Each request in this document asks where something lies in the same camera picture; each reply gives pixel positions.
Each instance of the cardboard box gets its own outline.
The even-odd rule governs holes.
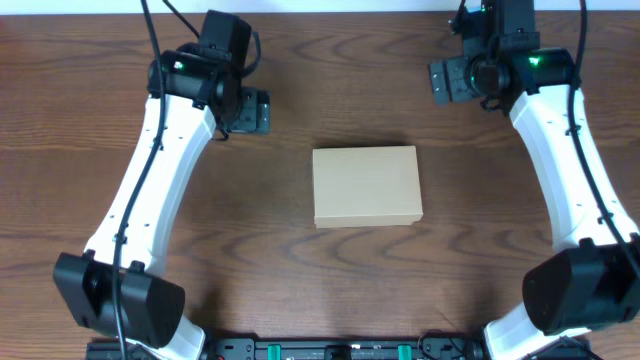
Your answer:
[[[318,228],[411,225],[422,218],[415,146],[313,150]]]

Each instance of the table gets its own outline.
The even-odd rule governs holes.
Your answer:
[[[551,251],[546,206],[509,119],[436,106],[427,64],[460,53],[449,13],[243,15],[272,94],[272,134],[212,143],[176,218],[168,280],[202,326],[260,337],[470,331],[521,301]],[[590,126],[640,220],[638,13],[593,13],[583,68]],[[200,27],[204,15],[188,15]],[[192,41],[154,16],[163,49]],[[537,15],[544,47],[575,50],[578,13]],[[80,254],[137,142],[152,51],[141,15],[0,18],[0,357],[78,359],[52,279]],[[316,230],[311,150],[416,145],[424,217],[411,227]],[[638,322],[590,335],[640,354]]]

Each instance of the white background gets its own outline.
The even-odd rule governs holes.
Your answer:
[[[152,12],[168,12],[161,0],[148,0]],[[181,12],[353,12],[454,10],[460,0],[173,0]],[[468,0],[478,5],[480,0]],[[577,10],[578,0],[535,0],[536,10]],[[591,10],[640,10],[640,0],[587,0]],[[139,13],[139,0],[0,0],[0,14]]]

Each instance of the brown tabletop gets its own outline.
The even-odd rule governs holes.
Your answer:
[[[459,54],[448,13],[243,15],[272,94],[272,133],[211,143],[178,212],[167,278],[205,327],[260,337],[469,331],[521,301],[552,255],[531,160],[508,118],[436,106],[427,64]],[[203,15],[187,16],[200,27]],[[638,13],[591,16],[583,68],[593,136],[640,220]],[[154,16],[162,49],[191,41]],[[578,13],[540,13],[544,47],[574,51]],[[80,254],[137,142],[152,60],[141,15],[0,18],[0,357],[78,359],[79,328],[51,272]],[[416,145],[424,217],[316,230],[311,150]],[[640,354],[638,323],[592,334],[604,358]]]

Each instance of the wood grain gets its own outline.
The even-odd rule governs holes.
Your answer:
[[[272,93],[269,136],[210,144],[187,188],[170,281],[203,326],[261,337],[467,331],[521,299],[551,255],[531,160],[507,118],[437,107],[427,64],[460,52],[446,13],[243,15]],[[591,16],[590,126],[626,210],[640,219],[638,13]],[[202,15],[189,15],[200,24]],[[162,48],[190,41],[155,16]],[[541,13],[546,47],[573,50],[577,13]],[[152,53],[140,16],[0,18],[0,357],[77,359],[51,280],[105,215],[138,138]],[[418,147],[425,215],[412,227],[315,230],[311,150]],[[591,335],[604,358],[640,353],[638,323]]]

